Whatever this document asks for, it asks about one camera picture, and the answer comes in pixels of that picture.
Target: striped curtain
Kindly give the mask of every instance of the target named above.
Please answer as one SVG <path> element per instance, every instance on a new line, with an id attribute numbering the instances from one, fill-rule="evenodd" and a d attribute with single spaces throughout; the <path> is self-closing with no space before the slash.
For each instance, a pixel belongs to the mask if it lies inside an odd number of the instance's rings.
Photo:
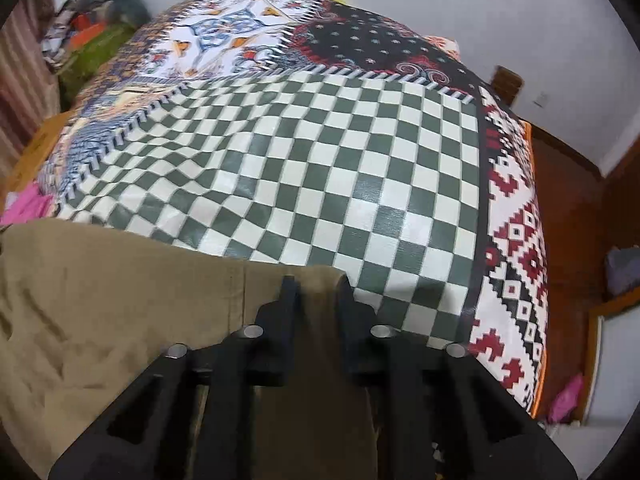
<path id="1" fill-rule="evenodd" d="M 54 13 L 53 0 L 20 0 L 0 29 L 0 180 L 42 121 L 60 111 L 58 82 L 40 51 Z"/>

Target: wooden frame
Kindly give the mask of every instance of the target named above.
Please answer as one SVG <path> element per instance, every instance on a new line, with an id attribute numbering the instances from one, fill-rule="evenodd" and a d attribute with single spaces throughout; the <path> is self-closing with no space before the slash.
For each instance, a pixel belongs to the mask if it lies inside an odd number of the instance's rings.
<path id="1" fill-rule="evenodd" d="M 600 360 L 600 335 L 602 331 L 602 322 L 606 317 L 621 314 L 626 309 L 634 307 L 640 303 L 640 286 L 635 289 L 614 298 L 607 303 L 593 307 L 589 310 L 589 328 L 587 335 L 587 353 L 584 367 L 584 384 L 580 397 L 578 398 L 578 407 L 576 408 L 575 418 L 583 424 L 586 423 L 586 415 L 589 413 L 591 396 L 593 395 L 594 377 L 598 369 L 598 361 Z"/>

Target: brown cloth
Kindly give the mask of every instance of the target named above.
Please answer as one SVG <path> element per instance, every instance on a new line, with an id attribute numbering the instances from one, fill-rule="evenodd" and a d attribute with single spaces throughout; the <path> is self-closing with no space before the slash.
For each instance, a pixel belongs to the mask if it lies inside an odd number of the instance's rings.
<path id="1" fill-rule="evenodd" d="M 0 420 L 41 478 L 163 349 L 220 342 L 277 298 L 287 274 L 304 316 L 287 385 L 257 396 L 254 478 L 376 477 L 366 394 L 338 360 L 338 270 L 207 256 L 56 219 L 9 227 L 0 246 Z"/>

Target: reddish brown floor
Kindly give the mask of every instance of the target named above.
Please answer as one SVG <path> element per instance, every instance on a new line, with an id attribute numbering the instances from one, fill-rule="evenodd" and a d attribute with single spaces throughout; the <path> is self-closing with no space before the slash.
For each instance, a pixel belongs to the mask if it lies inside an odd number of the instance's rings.
<path id="1" fill-rule="evenodd" d="M 547 367 L 538 416 L 582 372 L 587 310 L 603 301 L 603 183 L 539 139 L 533 141 L 536 189 L 548 259 Z"/>

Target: pink cloth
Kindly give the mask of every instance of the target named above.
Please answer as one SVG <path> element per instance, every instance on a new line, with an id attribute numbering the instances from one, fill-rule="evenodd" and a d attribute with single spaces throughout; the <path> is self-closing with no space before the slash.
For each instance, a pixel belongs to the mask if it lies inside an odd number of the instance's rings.
<path id="1" fill-rule="evenodd" d="M 33 182 L 20 192 L 11 207 L 4 212 L 0 218 L 0 225 L 22 224 L 42 218 L 46 215 L 52 199 L 53 195 L 40 194 L 38 185 Z"/>

